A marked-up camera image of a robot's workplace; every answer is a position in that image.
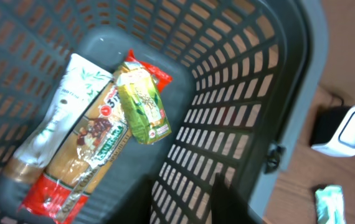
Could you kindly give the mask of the green tea drink carton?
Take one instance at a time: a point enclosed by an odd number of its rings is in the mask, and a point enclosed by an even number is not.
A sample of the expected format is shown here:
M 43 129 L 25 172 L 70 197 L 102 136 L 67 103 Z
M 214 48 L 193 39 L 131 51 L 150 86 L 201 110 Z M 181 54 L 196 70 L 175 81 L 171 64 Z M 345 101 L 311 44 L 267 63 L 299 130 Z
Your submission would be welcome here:
M 153 144 L 171 134 L 158 88 L 139 62 L 123 62 L 114 73 L 125 118 L 140 144 Z

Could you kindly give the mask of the San Remo spaghetti pack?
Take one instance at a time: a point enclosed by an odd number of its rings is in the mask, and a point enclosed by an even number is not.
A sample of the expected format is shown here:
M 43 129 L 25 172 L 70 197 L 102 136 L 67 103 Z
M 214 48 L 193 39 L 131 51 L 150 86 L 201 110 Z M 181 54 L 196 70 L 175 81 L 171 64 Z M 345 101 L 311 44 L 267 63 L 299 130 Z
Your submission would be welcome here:
M 132 50 L 125 62 L 142 64 L 159 94 L 173 80 L 160 68 L 137 60 Z M 110 81 L 59 146 L 22 201 L 22 208 L 56 223 L 71 223 L 130 137 L 134 136 L 118 89 L 115 81 Z

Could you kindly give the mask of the teal wet wipes pack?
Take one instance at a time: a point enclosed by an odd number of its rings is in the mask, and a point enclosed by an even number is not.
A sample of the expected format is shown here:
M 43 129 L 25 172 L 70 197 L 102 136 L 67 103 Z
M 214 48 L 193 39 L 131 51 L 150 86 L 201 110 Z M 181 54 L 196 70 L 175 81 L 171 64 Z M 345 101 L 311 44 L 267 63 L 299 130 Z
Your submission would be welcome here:
M 327 185 L 315 191 L 317 224 L 346 224 L 344 195 L 340 185 Z

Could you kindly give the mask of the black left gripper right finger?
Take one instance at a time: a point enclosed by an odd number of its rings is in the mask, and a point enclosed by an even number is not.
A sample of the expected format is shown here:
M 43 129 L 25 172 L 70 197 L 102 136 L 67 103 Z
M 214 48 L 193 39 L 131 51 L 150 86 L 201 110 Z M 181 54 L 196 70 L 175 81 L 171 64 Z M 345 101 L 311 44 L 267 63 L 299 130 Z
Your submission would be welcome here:
M 257 216 L 225 176 L 215 175 L 211 191 L 211 220 L 213 224 L 259 224 Z

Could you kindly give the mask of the white bamboo tube bottle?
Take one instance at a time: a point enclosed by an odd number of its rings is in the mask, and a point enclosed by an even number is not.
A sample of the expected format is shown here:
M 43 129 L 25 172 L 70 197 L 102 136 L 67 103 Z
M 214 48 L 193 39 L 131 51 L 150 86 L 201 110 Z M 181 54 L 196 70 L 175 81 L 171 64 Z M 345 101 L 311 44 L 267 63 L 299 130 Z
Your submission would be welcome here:
M 72 54 L 43 121 L 15 151 L 4 175 L 33 184 L 72 126 L 112 78 L 110 72 Z

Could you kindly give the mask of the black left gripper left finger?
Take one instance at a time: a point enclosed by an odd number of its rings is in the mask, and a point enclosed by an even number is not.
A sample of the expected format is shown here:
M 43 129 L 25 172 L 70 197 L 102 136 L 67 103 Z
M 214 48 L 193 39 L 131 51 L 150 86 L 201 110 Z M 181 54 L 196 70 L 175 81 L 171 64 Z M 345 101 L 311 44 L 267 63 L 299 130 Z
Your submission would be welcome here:
M 152 186 L 151 178 L 140 178 L 106 224 L 150 224 Z

